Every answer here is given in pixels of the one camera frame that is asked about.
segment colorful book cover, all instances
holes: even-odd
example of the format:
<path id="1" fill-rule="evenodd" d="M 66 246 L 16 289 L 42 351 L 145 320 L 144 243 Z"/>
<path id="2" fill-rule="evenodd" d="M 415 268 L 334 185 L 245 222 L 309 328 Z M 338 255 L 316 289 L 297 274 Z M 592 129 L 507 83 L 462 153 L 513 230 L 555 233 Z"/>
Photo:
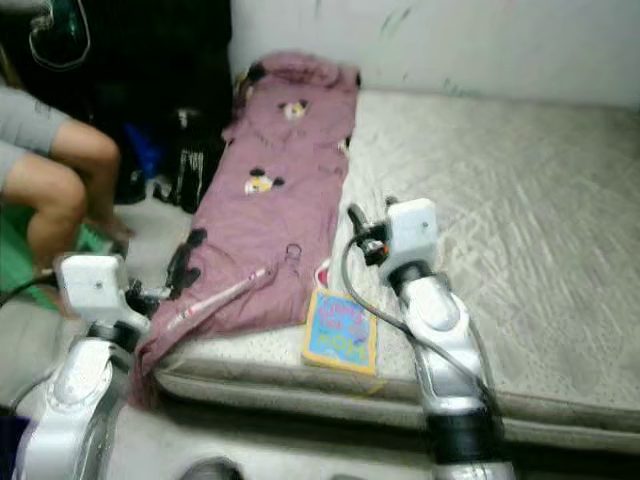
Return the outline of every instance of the colorful book cover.
<path id="1" fill-rule="evenodd" d="M 314 365 L 375 375 L 376 333 L 375 320 L 350 297 L 317 289 L 302 357 Z"/>

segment green chair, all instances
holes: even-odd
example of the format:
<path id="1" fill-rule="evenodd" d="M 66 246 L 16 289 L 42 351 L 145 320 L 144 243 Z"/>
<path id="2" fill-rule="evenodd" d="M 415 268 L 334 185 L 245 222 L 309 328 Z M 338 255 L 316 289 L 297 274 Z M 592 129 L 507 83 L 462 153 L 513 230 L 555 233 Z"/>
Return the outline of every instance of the green chair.
<path id="1" fill-rule="evenodd" d="M 31 252 L 26 232 L 33 210 L 27 207 L 0 208 L 0 291 L 7 292 L 33 279 Z M 83 225 L 76 243 L 79 252 L 106 252 L 109 242 Z M 26 290 L 40 305 L 55 308 L 38 287 Z"/>

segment black bag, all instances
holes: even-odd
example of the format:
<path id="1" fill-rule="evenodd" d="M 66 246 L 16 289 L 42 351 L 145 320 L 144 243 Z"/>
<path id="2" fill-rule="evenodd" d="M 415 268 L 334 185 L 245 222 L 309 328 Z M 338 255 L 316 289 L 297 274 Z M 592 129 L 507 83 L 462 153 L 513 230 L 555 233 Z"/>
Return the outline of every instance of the black bag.
<path id="1" fill-rule="evenodd" d="M 195 213 L 218 169 L 225 144 L 198 110 L 179 109 L 175 120 L 178 132 L 164 166 L 171 190 L 166 195 L 156 184 L 153 196 L 178 205 L 187 213 Z"/>

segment gray shorts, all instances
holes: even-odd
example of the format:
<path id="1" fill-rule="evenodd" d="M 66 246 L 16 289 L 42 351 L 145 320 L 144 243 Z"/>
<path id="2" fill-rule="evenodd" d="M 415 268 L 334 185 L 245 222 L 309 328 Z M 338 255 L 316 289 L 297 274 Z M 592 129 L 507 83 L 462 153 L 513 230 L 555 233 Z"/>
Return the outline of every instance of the gray shorts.
<path id="1" fill-rule="evenodd" d="M 11 168 L 27 152 L 49 155 L 58 129 L 68 119 L 28 93 L 0 86 L 0 192 Z"/>

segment person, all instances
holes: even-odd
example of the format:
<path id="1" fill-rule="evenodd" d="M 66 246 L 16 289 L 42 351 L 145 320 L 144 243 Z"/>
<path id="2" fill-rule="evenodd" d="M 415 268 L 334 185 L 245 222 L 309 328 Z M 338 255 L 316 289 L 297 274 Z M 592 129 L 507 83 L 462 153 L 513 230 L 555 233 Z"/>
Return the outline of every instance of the person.
<path id="1" fill-rule="evenodd" d="M 84 221 L 114 240 L 129 238 L 114 213 L 119 165 L 111 138 L 8 87 L 0 71 L 0 201 L 35 210 L 27 244 L 36 274 L 73 248 Z"/>

